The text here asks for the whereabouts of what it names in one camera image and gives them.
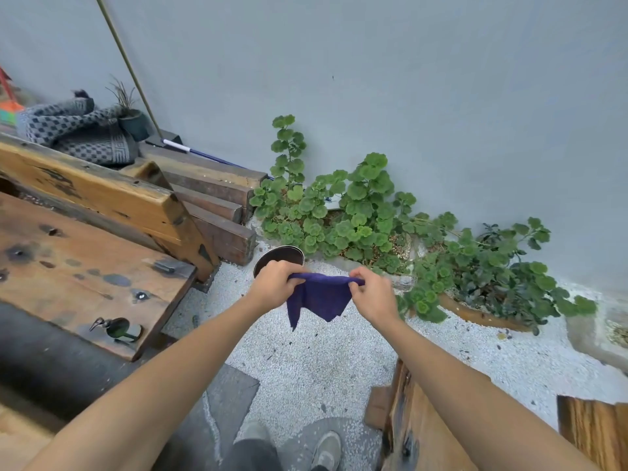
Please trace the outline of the person's right forearm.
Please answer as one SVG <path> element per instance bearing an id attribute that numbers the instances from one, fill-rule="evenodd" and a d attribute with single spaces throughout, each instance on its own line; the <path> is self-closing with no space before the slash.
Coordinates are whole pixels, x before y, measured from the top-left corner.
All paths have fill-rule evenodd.
<path id="1" fill-rule="evenodd" d="M 482 471 L 600 471 L 555 429 L 398 317 L 378 326 Z"/>

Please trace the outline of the weathered wooden bench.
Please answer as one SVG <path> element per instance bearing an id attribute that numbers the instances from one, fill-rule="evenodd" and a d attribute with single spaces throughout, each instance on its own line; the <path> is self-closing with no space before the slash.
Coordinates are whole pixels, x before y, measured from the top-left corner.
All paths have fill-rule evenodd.
<path id="1" fill-rule="evenodd" d="M 153 161 L 118 171 L 0 133 L 2 180 L 53 211 L 0 191 L 0 305 L 127 361 L 220 264 Z M 121 343 L 90 332 L 99 317 L 127 318 L 143 334 Z"/>

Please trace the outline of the person's left hand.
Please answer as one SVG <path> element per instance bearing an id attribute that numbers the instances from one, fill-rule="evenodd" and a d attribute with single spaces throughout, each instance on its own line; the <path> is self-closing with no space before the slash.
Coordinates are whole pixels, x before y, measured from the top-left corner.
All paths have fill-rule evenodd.
<path id="1" fill-rule="evenodd" d="M 280 307 L 294 292 L 280 291 L 275 286 L 275 262 L 269 262 L 261 270 L 245 295 L 247 304 L 255 310 L 257 316 Z"/>

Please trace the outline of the person's left grey shoe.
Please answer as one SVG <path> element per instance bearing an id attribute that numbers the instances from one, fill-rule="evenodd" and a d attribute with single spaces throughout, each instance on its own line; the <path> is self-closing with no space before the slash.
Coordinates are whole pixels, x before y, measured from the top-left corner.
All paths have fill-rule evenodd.
<path id="1" fill-rule="evenodd" d="M 271 433 L 261 421 L 249 421 L 242 427 L 239 439 L 234 442 L 234 451 L 250 458 L 273 457 L 276 447 Z"/>

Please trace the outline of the colourful broom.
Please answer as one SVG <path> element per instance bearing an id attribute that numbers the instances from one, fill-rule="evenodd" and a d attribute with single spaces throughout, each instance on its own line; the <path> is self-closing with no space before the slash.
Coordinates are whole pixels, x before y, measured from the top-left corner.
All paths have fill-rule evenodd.
<path id="1" fill-rule="evenodd" d="M 25 106 L 18 101 L 10 81 L 11 78 L 0 67 L 0 123 L 15 127 Z"/>

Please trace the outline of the green geranium plant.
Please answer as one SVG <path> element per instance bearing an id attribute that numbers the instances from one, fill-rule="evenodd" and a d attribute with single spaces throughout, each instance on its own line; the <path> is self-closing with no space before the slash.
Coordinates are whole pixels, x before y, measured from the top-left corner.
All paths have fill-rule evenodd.
<path id="1" fill-rule="evenodd" d="M 410 272 L 410 218 L 415 197 L 398 192 L 388 158 L 368 153 L 353 171 L 334 170 L 305 184 L 304 135 L 294 115 L 272 120 L 278 154 L 271 178 L 254 189 L 250 205 L 263 236 L 300 248 L 306 256 L 342 257 L 376 272 Z"/>

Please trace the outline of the round dark metal pot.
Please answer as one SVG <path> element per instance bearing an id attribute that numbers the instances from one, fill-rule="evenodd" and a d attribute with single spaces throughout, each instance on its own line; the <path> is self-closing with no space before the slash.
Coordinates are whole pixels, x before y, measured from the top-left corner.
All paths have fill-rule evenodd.
<path id="1" fill-rule="evenodd" d="M 304 252 L 293 245 L 280 245 L 264 253 L 255 263 L 253 277 L 256 278 L 261 270 L 271 261 L 287 261 L 301 266 L 305 263 Z"/>

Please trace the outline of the person's right grey shoe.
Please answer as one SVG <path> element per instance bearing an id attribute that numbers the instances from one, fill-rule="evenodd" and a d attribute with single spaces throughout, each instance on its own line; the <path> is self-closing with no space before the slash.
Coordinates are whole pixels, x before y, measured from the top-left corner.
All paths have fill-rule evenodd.
<path id="1" fill-rule="evenodd" d="M 341 452 L 340 435 L 336 431 L 328 431 L 316 446 L 310 471 L 338 471 Z"/>

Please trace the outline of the stone planter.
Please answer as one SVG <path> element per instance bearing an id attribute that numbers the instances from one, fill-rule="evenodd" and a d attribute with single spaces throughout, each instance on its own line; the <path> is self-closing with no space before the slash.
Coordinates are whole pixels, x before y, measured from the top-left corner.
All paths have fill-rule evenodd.
<path id="1" fill-rule="evenodd" d="M 566 319 L 572 347 L 628 376 L 628 298 L 602 299 L 594 315 Z"/>

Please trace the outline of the long thin wooden stick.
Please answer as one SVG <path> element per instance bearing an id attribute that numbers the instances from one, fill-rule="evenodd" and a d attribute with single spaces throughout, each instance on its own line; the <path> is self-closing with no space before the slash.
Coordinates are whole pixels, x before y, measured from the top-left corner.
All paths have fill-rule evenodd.
<path id="1" fill-rule="evenodd" d="M 116 28 L 114 26 L 113 20 L 111 19 L 109 11 L 107 10 L 106 4 L 104 3 L 104 0 L 96 0 L 96 3 L 97 3 L 97 5 L 98 5 L 98 7 L 100 9 L 100 12 L 101 12 L 101 14 L 102 14 L 102 16 L 103 16 L 103 18 L 104 18 L 108 28 L 109 28 L 109 31 L 110 31 L 113 39 L 114 39 L 114 42 L 115 42 L 115 44 L 116 44 L 116 46 L 117 46 L 117 48 L 118 48 L 118 50 L 119 50 L 119 52 L 120 52 L 120 54 L 122 56 L 122 59 L 124 60 L 126 68 L 129 71 L 129 74 L 130 74 L 130 76 L 131 76 L 131 78 L 133 80 L 133 83 L 134 83 L 134 85 L 135 85 L 135 87 L 137 89 L 137 92 L 138 92 L 138 94 L 139 94 L 139 96 L 140 96 L 140 98 L 141 98 L 141 100 L 142 100 L 142 102 L 143 102 L 143 104 L 144 104 L 144 106 L 146 108 L 146 112 L 147 112 L 147 114 L 148 114 L 148 116 L 149 116 L 149 118 L 150 118 L 150 120 L 151 120 L 151 122 L 152 122 L 152 124 L 154 126 L 154 129 L 157 132 L 157 134 L 161 138 L 163 138 L 163 132 L 162 132 L 162 130 L 161 130 L 161 128 L 160 128 L 160 126 L 159 126 L 159 124 L 158 124 L 154 114 L 153 114 L 153 110 L 151 109 L 151 106 L 150 106 L 150 104 L 149 104 L 149 102 L 148 102 L 148 100 L 147 100 L 147 98 L 145 96 L 144 89 L 142 88 L 142 86 L 141 86 L 141 84 L 139 82 L 139 79 L 136 76 L 135 70 L 134 70 L 134 68 L 132 66 L 132 63 L 130 62 L 130 59 L 129 59 L 127 53 L 126 53 L 124 45 L 122 44 L 122 41 L 121 41 L 121 39 L 119 37 L 119 34 L 118 34 L 118 32 L 117 32 L 117 30 L 116 30 Z"/>

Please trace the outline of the grey patterned blanket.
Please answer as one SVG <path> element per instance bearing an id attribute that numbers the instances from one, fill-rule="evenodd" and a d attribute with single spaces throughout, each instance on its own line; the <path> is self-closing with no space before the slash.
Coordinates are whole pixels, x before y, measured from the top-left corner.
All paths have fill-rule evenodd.
<path id="1" fill-rule="evenodd" d="M 126 166 L 139 155 L 137 142 L 120 125 L 120 105 L 97 108 L 90 97 L 76 96 L 38 104 L 16 117 L 18 136 L 25 141 L 100 166 Z"/>

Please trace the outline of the person's right hand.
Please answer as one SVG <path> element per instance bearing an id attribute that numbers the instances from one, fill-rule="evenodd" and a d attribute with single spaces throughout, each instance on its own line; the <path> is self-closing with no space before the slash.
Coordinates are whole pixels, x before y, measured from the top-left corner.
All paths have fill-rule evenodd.
<path id="1" fill-rule="evenodd" d="M 384 277 L 384 293 L 380 295 L 352 295 L 358 312 L 379 332 L 400 320 L 392 283 Z"/>

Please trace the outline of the purple cloth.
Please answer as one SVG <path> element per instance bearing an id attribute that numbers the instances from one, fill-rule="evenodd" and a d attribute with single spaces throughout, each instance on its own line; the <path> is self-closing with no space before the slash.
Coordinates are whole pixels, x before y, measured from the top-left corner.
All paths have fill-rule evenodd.
<path id="1" fill-rule="evenodd" d="M 292 295 L 287 299 L 289 324 L 295 330 L 300 319 L 301 310 L 307 309 L 326 322 L 340 317 L 352 300 L 350 284 L 365 285 L 365 281 L 357 277 L 327 276 L 319 273 L 293 273 L 289 279 L 301 279 Z"/>

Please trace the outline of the leafy plant in terracotta planter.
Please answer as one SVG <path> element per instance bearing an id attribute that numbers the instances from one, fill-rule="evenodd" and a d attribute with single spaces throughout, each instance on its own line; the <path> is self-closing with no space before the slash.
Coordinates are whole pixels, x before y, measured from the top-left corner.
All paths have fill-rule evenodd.
<path id="1" fill-rule="evenodd" d="M 446 306 L 441 299 L 449 298 L 537 335 L 548 318 L 598 312 L 595 300 L 561 287 L 546 264 L 525 259 L 529 250 L 540 251 L 550 241 L 551 231 L 541 219 L 529 217 L 505 228 L 484 223 L 477 236 L 469 228 L 456 230 L 457 224 L 450 212 L 434 218 L 418 213 L 404 223 L 426 251 L 412 263 L 412 288 L 396 296 L 402 318 L 442 323 Z"/>

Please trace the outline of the person's grey shoe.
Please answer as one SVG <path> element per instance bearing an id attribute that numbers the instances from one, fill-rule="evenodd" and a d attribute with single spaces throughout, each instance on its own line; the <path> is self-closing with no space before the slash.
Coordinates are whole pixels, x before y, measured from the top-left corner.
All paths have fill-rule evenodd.
<path id="1" fill-rule="evenodd" d="M 341 452 L 340 435 L 336 431 L 328 431 L 316 446 L 310 471 L 338 471 Z"/>
<path id="2" fill-rule="evenodd" d="M 249 421 L 242 427 L 239 439 L 234 442 L 234 451 L 250 458 L 273 457 L 276 447 L 271 433 L 261 421 Z"/>

